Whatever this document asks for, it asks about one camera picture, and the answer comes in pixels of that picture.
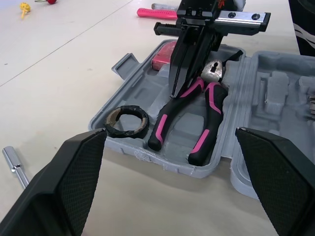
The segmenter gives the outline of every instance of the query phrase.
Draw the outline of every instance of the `screw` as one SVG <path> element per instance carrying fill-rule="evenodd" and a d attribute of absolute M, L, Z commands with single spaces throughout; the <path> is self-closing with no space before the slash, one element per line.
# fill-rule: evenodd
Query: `screw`
<path fill-rule="evenodd" d="M 252 19 L 254 20 L 254 21 L 256 21 L 256 20 L 258 20 L 260 18 L 260 15 L 259 14 L 253 14 L 252 15 Z"/>
<path fill-rule="evenodd" d="M 235 16 L 236 16 L 235 12 L 230 12 L 228 15 L 229 18 L 234 18 Z"/>

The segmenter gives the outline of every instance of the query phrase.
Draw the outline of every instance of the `tool case compartment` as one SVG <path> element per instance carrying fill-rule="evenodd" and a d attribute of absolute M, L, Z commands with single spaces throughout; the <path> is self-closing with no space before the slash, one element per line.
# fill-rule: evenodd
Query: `tool case compartment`
<path fill-rule="evenodd" d="M 198 141 L 206 113 L 205 96 L 201 94 L 174 119 L 161 151 L 153 151 L 147 141 L 160 109 L 169 101 L 169 65 L 154 71 L 151 61 L 163 41 L 143 63 L 133 54 L 127 54 L 112 69 L 124 83 L 93 117 L 89 130 L 104 127 L 106 116 L 122 105 L 137 105 L 149 116 L 149 131 L 143 139 L 110 138 L 105 146 L 139 160 L 153 162 L 163 169 L 204 178 L 210 175 L 221 157 L 231 158 L 231 182 L 242 194 L 257 198 L 247 172 L 240 145 L 235 137 L 237 127 L 250 127 L 289 138 L 315 163 L 315 122 L 308 104 L 308 94 L 315 92 L 315 58 L 273 52 L 257 52 L 252 58 L 245 52 L 238 61 L 228 61 L 223 83 L 228 96 L 223 103 L 223 121 L 218 130 L 217 142 L 210 163 L 193 166 L 188 155 Z M 211 59 L 222 61 L 235 54 L 239 48 L 221 45 L 218 52 L 211 52 Z M 123 115 L 115 127 L 134 130 L 140 119 Z"/>

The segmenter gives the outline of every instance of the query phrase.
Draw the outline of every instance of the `pink grip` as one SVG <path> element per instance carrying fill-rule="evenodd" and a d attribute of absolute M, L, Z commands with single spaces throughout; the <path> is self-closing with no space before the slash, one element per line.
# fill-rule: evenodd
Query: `pink grip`
<path fill-rule="evenodd" d="M 165 125 L 166 119 L 167 119 L 167 115 L 164 114 L 161 118 L 161 121 L 158 124 L 157 132 L 156 132 L 156 138 L 161 142 L 162 145 L 164 143 L 164 140 L 163 140 L 161 134 L 162 134 L 162 130 L 163 130 L 163 127 Z"/>
<path fill-rule="evenodd" d="M 195 147 L 193 148 L 193 150 L 191 151 L 191 153 L 195 153 L 198 152 L 203 144 L 203 142 L 206 140 L 207 135 L 209 134 L 210 130 L 209 129 L 205 129 L 205 131 L 203 131 L 201 137 L 199 138 L 198 142 L 196 143 Z"/>
<path fill-rule="evenodd" d="M 195 82 L 193 85 L 191 85 L 191 86 L 189 87 L 189 89 L 187 89 L 187 90 L 182 94 L 181 97 L 186 97 L 188 94 L 190 94 L 192 91 L 194 91 L 198 85 L 201 86 L 201 91 L 203 91 L 204 83 L 203 83 L 203 80 L 202 80 L 201 77 L 198 77 L 197 80 L 196 80 L 196 82 Z"/>
<path fill-rule="evenodd" d="M 152 10 L 146 8 L 139 8 L 137 10 L 137 14 L 139 17 L 152 17 L 167 20 L 177 20 L 176 11 L 170 10 Z"/>
<path fill-rule="evenodd" d="M 216 105 L 215 105 L 214 88 L 215 88 L 216 85 L 221 86 L 221 84 L 217 83 L 217 82 L 209 83 L 209 85 L 206 88 L 206 91 L 209 89 L 209 103 L 210 103 L 210 107 L 221 115 L 220 109 L 218 107 L 216 107 Z"/>

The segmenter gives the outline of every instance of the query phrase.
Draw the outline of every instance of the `black object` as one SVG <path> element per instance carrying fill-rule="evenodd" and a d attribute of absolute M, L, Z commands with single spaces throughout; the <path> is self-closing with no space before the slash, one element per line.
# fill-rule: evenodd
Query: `black object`
<path fill-rule="evenodd" d="M 237 53 L 234 53 L 232 56 L 230 56 L 228 59 L 226 59 L 225 61 L 222 62 L 222 66 L 226 66 L 226 63 L 229 60 L 237 60 L 241 55 L 243 55 L 244 52 L 242 50 L 238 50 Z"/>
<path fill-rule="evenodd" d="M 156 23 L 156 35 L 179 37 L 170 62 L 171 97 L 179 97 L 188 89 L 192 78 L 203 70 L 210 52 L 219 49 L 224 36 L 229 33 L 254 35 L 266 31 L 270 13 L 262 14 L 262 21 L 258 21 L 259 14 L 229 13 L 236 10 L 233 0 L 225 0 L 224 4 L 220 1 L 182 0 L 175 25 Z"/>
<path fill-rule="evenodd" d="M 315 235 L 315 165 L 288 139 L 236 130 L 263 208 L 279 236 Z"/>
<path fill-rule="evenodd" d="M 136 130 L 121 131 L 114 128 L 115 123 L 122 115 L 133 115 L 141 119 L 141 124 Z M 112 138 L 140 138 L 143 139 L 149 130 L 148 114 L 139 106 L 121 106 L 113 110 L 105 119 L 107 134 Z"/>
<path fill-rule="evenodd" d="M 1 236 L 80 236 L 102 162 L 106 132 L 79 134 L 60 147 L 0 223 Z"/>
<path fill-rule="evenodd" d="M 178 112 L 203 91 L 203 87 L 204 82 L 199 77 L 181 97 L 171 99 L 160 110 L 148 141 L 148 146 L 151 149 L 155 151 L 161 150 L 174 118 Z M 188 162 L 196 166 L 207 164 L 205 161 L 216 143 L 218 129 L 223 120 L 222 107 L 223 100 L 227 96 L 227 91 L 219 83 L 209 83 L 205 91 L 205 96 L 207 116 L 204 123 L 204 131 L 188 156 Z"/>
<path fill-rule="evenodd" d="M 315 57 L 315 0 L 288 0 L 300 54 Z"/>

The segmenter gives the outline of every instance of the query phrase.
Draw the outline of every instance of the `pliers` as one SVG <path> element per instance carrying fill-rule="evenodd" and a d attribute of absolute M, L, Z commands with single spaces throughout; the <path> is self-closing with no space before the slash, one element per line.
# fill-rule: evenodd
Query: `pliers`
<path fill-rule="evenodd" d="M 204 81 L 198 77 L 180 97 L 172 98 L 159 112 L 157 122 L 148 141 L 152 150 L 159 151 L 177 114 L 204 90 Z M 191 165 L 203 166 L 216 143 L 219 126 L 223 120 L 223 100 L 228 92 L 220 83 L 211 82 L 205 89 L 206 119 L 204 130 L 188 156 Z"/>

